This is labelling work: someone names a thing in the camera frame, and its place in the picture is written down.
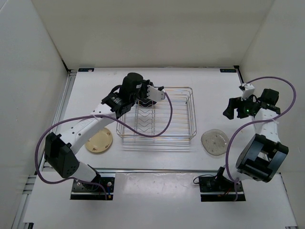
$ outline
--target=beige plate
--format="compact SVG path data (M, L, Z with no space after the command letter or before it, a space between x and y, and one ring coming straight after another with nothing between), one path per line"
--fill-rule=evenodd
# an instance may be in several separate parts
M90 138L85 146L92 153L101 153L111 146L112 140L112 133L104 128Z

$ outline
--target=wire rack tray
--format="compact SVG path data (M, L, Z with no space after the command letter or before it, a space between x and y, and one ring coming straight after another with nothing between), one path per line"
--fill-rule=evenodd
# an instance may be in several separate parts
M173 104L173 118L166 132L153 140L191 140L197 134L193 90L190 87L165 87ZM156 135L167 125L170 106L165 99L155 105L143 107L136 104L120 120L140 133ZM117 134L123 139L145 139L121 124L117 124Z

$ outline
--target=purple cable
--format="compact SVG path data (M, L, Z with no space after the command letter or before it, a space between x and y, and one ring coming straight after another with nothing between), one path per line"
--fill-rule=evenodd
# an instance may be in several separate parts
M296 90L295 90L295 87L287 80L285 79L282 79L280 77L275 77L275 76L264 76L264 77L259 77L259 78L256 78L256 79L253 79L253 80L250 80L249 82L247 83L252 83L254 81L257 81L257 80L261 80L261 79L276 79L276 80L280 80L280 81L284 81L285 83L289 84L289 86L292 88L292 91L293 91L293 94L294 94L294 97L292 99L292 102L290 104L290 106L284 111L282 112L281 114L279 114L277 117L273 118L273 119L268 119L268 120L257 120L257 121L252 121L252 122L249 122L249 123L246 123L244 125L242 125L241 127L239 127L235 132L234 134L232 135L230 141L229 141L229 144L228 144L228 147L227 147L227 150L226 150L226 153L225 153L225 168L227 170L227 173L228 173L228 177L230 178L230 180L232 182L234 182L234 189L235 189L235 200L236 201L238 199L238 193L237 193L237 183L239 182L239 178L236 178L236 180L233 179L233 177L231 176L231 173L230 173L230 170L229 170L229 151L230 151L230 148L231 148L231 145L232 145L232 142L234 140L234 138L236 137L236 135L238 134L238 132L240 132L242 129L244 129L246 126L249 126L249 125L252 125L252 124L255 124L255 123L269 123L269 122L272 122L276 119L278 119L279 117L282 117L283 115L285 115L291 108L292 106L295 104L295 100L296 100Z
M36 149L35 149L35 156L34 156L34 159L35 159L35 168L36 168L36 173L37 175L39 176L39 178L46 184L50 184L50 185L53 185L53 184L59 184L61 182L64 182L66 180L71 180L71 179L74 179L74 180L77 180L77 181L80 181L82 183L85 183L85 184L89 184L89 185L97 185L99 186L104 194L105 194L105 199L107 199L107 193L106 193L106 190L105 188L101 185L101 184L98 184L98 183L92 183L92 182L88 182L88 181L84 181L84 180L79 180L75 177L68 177L68 178L65 178L65 179L62 179L62 180L58 180L58 181L48 181L46 180L45 178L43 178L40 170L39 170L39 163L38 163L38 151L39 151L39 146L41 145L41 142L43 141L43 138L48 134L49 131L51 131L53 128L55 128L56 126L58 125L61 125L63 123L67 123L67 122L71 122L71 121L75 121L75 120L80 120L80 119L89 119L89 118L96 118L96 117L99 117L99 118L109 118L109 119L112 119L113 121L116 121L120 124L122 124L123 126L127 127L128 129L130 129L131 131L135 132L136 134L138 135L141 135L141 136L144 136L144 137L158 137L160 135L162 135L166 130L167 128L169 127L171 121L172 121L172 117L173 117L173 105L172 105L172 102L168 96L168 94L165 92L165 96L168 100L168 103L170 104L170 108L171 108L171 114L170 114L170 118L168 120L168 124L166 125L166 127L164 128L164 130L162 130L160 133L158 133L157 135L145 135L145 134L142 134L134 129L132 129L130 126L128 126L126 123L122 122L121 120L118 120L112 116L109 116L109 115L106 115L106 114L96 114L96 115L87 115L87 116L82 116L82 117L76 117L76 118L69 118L69 119L66 119L66 120L63 120L63 121L60 121L54 125L52 125L51 127L49 127L42 135L41 137L39 138L38 140L38 143L36 145Z

